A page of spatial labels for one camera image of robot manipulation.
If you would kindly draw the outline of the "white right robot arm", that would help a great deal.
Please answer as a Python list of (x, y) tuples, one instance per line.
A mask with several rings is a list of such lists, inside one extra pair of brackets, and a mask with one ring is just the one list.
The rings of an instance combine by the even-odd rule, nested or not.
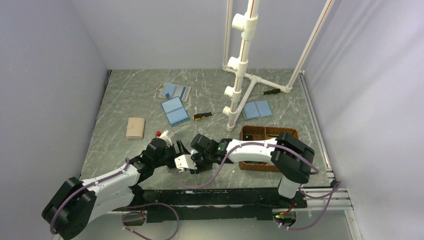
[(275, 194), (276, 203), (287, 208), (295, 201), (301, 185), (320, 170), (314, 166), (315, 151), (288, 133), (267, 140), (237, 140), (223, 138), (219, 142), (197, 134), (190, 143), (196, 150), (191, 157), (197, 170), (210, 170), (213, 164), (258, 162), (275, 166), (282, 177)]

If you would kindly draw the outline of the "tan card holder with cards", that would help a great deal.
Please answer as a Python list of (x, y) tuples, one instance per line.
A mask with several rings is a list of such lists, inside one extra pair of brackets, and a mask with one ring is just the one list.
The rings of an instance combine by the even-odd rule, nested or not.
[(191, 89), (192, 88), (190, 86), (183, 86), (166, 82), (160, 88), (158, 97), (166, 99), (167, 95), (169, 95), (170, 98), (179, 97), (182, 102), (187, 102)]

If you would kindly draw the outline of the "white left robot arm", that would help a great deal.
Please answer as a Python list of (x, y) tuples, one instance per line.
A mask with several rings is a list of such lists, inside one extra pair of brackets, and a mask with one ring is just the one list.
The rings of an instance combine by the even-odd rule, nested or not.
[(176, 168), (175, 158), (188, 154), (180, 140), (172, 144), (154, 138), (141, 154), (126, 158), (124, 165), (115, 170), (84, 180), (68, 178), (41, 216), (50, 225), (52, 234), (71, 240), (89, 222), (109, 211), (126, 206), (139, 209), (144, 203), (144, 190), (139, 183), (151, 177), (157, 168)]

